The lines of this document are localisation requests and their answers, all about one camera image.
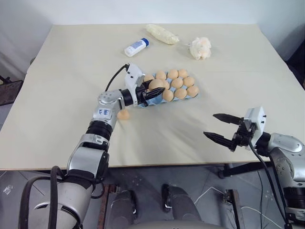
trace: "blue bottle cap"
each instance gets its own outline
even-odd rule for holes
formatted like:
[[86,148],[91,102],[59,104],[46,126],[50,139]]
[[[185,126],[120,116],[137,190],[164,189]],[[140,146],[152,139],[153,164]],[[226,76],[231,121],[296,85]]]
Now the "blue bottle cap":
[[148,40],[146,38],[142,38],[141,40],[145,42],[146,46],[149,45],[149,42],[148,42]]

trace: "brown egg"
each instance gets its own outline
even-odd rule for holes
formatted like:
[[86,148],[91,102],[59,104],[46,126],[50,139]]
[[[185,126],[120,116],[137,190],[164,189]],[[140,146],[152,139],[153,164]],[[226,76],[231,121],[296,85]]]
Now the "brown egg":
[[170,89],[170,83],[167,82],[167,80],[162,80],[163,82],[163,86],[165,87],[165,89]]
[[128,110],[124,109],[118,112],[118,119],[127,120],[130,118]]
[[168,73],[167,73],[167,78],[170,78],[172,80],[178,78],[178,71],[176,69],[171,69]]
[[145,76],[144,76],[144,82],[149,81],[149,80],[154,80],[154,76],[153,76],[153,75],[150,75],[150,74],[145,75]]
[[180,78],[174,79],[171,83],[171,87],[180,88],[183,85],[183,80]]
[[170,102],[171,100],[173,100],[173,92],[171,90],[164,90],[164,92],[162,93],[162,98]]
[[193,86],[195,83],[195,79],[192,77],[185,77],[183,78],[183,85],[190,87]]
[[165,72],[162,70],[157,71],[156,79],[166,80]]
[[199,88],[197,86],[191,86],[188,89],[186,89],[187,95],[194,98],[199,93]]
[[186,90],[184,88],[179,88],[175,91],[175,97],[178,99],[184,99],[186,97]]
[[180,69],[180,70],[178,71],[178,76],[179,76],[179,77],[182,77],[182,78],[185,78],[185,77],[188,77],[189,74],[187,73],[187,71],[186,71],[185,69]]
[[162,81],[162,80],[160,80],[160,79],[155,79],[155,80],[151,81],[151,82],[149,83],[149,85],[148,85],[148,89],[151,90],[151,91],[152,91],[153,89],[157,88],[157,87],[164,87],[164,84],[163,84],[163,81]]

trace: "white wall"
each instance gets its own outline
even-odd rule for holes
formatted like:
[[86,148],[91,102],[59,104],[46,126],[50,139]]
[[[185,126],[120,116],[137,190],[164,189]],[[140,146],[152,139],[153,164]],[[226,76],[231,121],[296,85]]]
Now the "white wall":
[[286,60],[305,37],[305,0],[0,0],[0,74],[22,78],[52,24],[102,23],[257,23]]

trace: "white tabletop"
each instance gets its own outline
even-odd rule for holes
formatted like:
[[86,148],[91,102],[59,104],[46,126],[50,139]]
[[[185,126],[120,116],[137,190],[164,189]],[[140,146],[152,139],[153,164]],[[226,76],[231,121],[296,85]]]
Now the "white tabletop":
[[[1,169],[66,167],[87,130],[98,95],[125,63],[144,73],[185,68],[200,94],[190,100],[147,108],[129,107],[110,139],[110,166],[186,165],[256,161],[252,152],[233,153],[203,135],[231,139],[237,126],[215,113],[244,116],[263,106],[265,131],[305,142],[305,92],[256,25],[166,24],[180,43],[167,45],[144,25],[53,26],[0,131]],[[212,56],[196,61],[186,43],[208,37]],[[123,49],[145,37],[150,45],[132,58]],[[124,88],[124,74],[111,89]]]

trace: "blue egg carton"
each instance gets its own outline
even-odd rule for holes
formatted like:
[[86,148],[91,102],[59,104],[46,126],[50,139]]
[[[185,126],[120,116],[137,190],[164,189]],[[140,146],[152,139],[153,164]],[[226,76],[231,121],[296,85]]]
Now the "blue egg carton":
[[[172,79],[166,78],[166,81],[171,85]],[[184,88],[184,89],[186,90],[186,89],[187,89],[187,86],[182,85],[181,88]],[[169,90],[171,90],[173,93],[175,93],[175,91],[176,91],[177,89],[174,88],[174,87],[170,87]],[[185,97],[184,99],[192,99],[192,97],[190,97],[189,95],[186,95],[186,97]],[[171,102],[173,102],[173,101],[184,100],[184,99],[178,99],[177,97],[174,97],[173,100],[171,100],[170,102],[168,102],[168,101],[166,101],[165,99],[163,99],[162,94],[160,94],[160,95],[158,95],[158,96],[155,97],[155,98],[152,98],[152,99],[150,99],[150,100],[147,100],[146,102],[147,102],[148,105],[159,105],[159,104],[161,104],[161,103],[171,103]],[[140,104],[140,105],[138,105],[138,106],[139,106],[139,107],[145,108],[144,104]]]

